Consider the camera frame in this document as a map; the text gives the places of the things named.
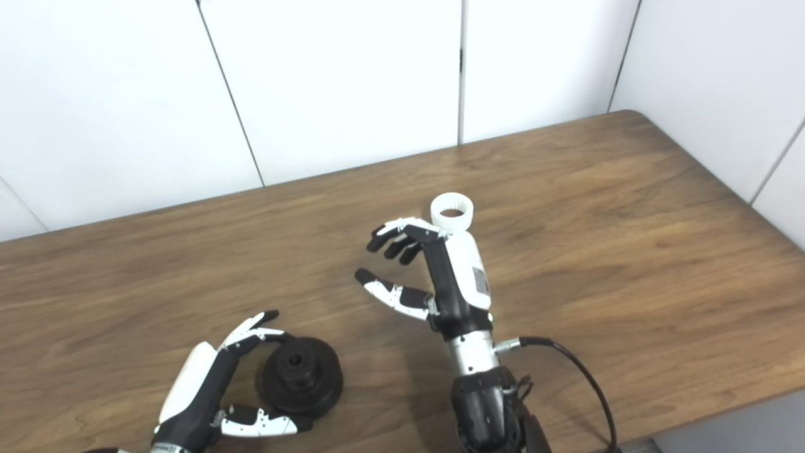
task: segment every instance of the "silver metal cylinder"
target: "silver metal cylinder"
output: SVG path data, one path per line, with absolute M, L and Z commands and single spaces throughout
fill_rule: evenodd
M 492 333 L 477 330 L 448 342 L 453 366 L 459 376 L 485 372 L 500 365 L 495 355 Z

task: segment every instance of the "black plastic part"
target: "black plastic part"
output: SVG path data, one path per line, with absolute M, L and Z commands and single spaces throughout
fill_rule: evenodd
M 393 282 L 388 280 L 380 280 L 378 276 L 374 275 L 369 269 L 366 268 L 359 268 L 357 271 L 355 271 L 355 280 L 357 280 L 361 285 L 366 285 L 367 283 L 371 283 L 373 281 L 379 281 L 389 291 L 394 288 Z
M 264 311 L 264 312 L 262 312 L 262 319 L 260 320 L 260 322 L 255 324 L 254 327 L 252 327 L 252 328 L 254 329 L 255 327 L 260 327 L 263 324 L 265 324 L 266 322 L 273 321 L 278 317 L 279 317 L 279 310 Z
M 250 337 L 246 337 L 237 343 L 232 343 L 226 347 L 226 350 L 229 351 L 232 355 L 236 355 L 237 357 L 242 357 L 255 349 L 262 340 L 257 336 L 253 335 Z
M 400 231 L 397 228 L 392 228 L 391 230 L 387 231 L 386 233 L 379 235 L 378 232 L 385 228 L 386 225 L 379 227 L 377 230 L 372 231 L 372 240 L 366 244 L 366 250 L 368 251 L 378 251 L 389 241 L 389 239 L 399 236 Z
M 461 296 L 445 239 L 425 243 L 423 250 L 436 290 L 436 308 L 440 313 L 432 317 L 431 324 L 442 334 L 444 341 L 476 330 L 492 330 L 489 312 L 470 305 Z
M 517 380 L 506 367 L 457 377 L 451 400 L 458 438 L 467 453 L 503 453 L 522 447 L 520 419 L 525 409 L 514 389 Z
M 252 426 L 257 421 L 260 409 L 250 405 L 232 405 L 226 419 L 241 425 Z
M 419 243 L 416 243 L 408 248 L 400 255 L 400 264 L 403 266 L 407 266 L 411 264 L 411 261 L 416 258 L 416 256 L 422 251 L 422 246 Z
M 314 338 L 292 339 L 266 361 L 258 393 L 279 412 L 318 418 L 338 402 L 344 376 L 336 352 Z
M 526 453 L 553 453 L 537 417 L 529 415 L 523 419 L 522 430 L 526 435 Z
M 159 426 L 151 445 L 172 443 L 193 453 L 202 453 L 219 434 L 210 424 L 221 408 L 221 397 L 237 368 L 237 355 L 223 349 L 187 408 Z
M 393 260 L 405 247 L 415 243 L 416 241 L 413 238 L 406 237 L 405 239 L 395 240 L 386 251 L 383 252 L 383 256 L 385 256 L 388 260 Z
M 432 297 L 432 294 L 430 294 L 428 291 L 404 287 L 402 289 L 402 293 L 400 294 L 400 305 L 409 308 L 427 310 L 425 300 L 429 297 Z

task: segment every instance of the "label sticker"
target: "label sticker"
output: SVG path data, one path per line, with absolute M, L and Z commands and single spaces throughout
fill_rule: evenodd
M 486 281 L 486 273 L 484 270 L 473 268 L 473 274 L 475 274 L 475 290 L 489 296 L 489 282 Z

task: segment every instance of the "black cable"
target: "black cable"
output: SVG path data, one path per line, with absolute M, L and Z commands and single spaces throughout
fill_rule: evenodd
M 609 409 L 609 403 L 606 401 L 606 397 L 604 396 L 604 392 L 601 390 L 600 385 L 596 382 L 596 379 L 592 377 L 592 373 L 581 363 L 578 357 L 573 355 L 566 347 L 562 346 L 561 344 L 555 342 L 552 339 L 547 339 L 544 337 L 520 337 L 520 346 L 526 347 L 529 345 L 535 346 L 547 346 L 556 349 L 557 351 L 561 352 L 565 357 L 569 358 L 573 364 L 579 368 L 584 377 L 587 378 L 587 382 L 590 383 L 592 389 L 596 391 L 596 395 L 598 395 L 598 400 L 601 401 L 601 408 L 604 410 L 604 415 L 606 416 L 606 422 L 609 425 L 609 448 L 607 448 L 607 453 L 615 453 L 617 451 L 617 432 L 615 430 L 615 419 L 612 416 L 612 410 Z

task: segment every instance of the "cable connector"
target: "cable connector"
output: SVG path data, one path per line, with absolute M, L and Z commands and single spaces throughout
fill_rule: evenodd
M 518 347 L 522 346 L 522 342 L 520 342 L 519 338 L 516 339 L 508 339 L 506 341 L 501 341 L 500 343 L 495 343 L 493 349 L 495 351 L 495 355 L 504 354 L 506 352 L 511 351 L 512 349 L 517 349 Z

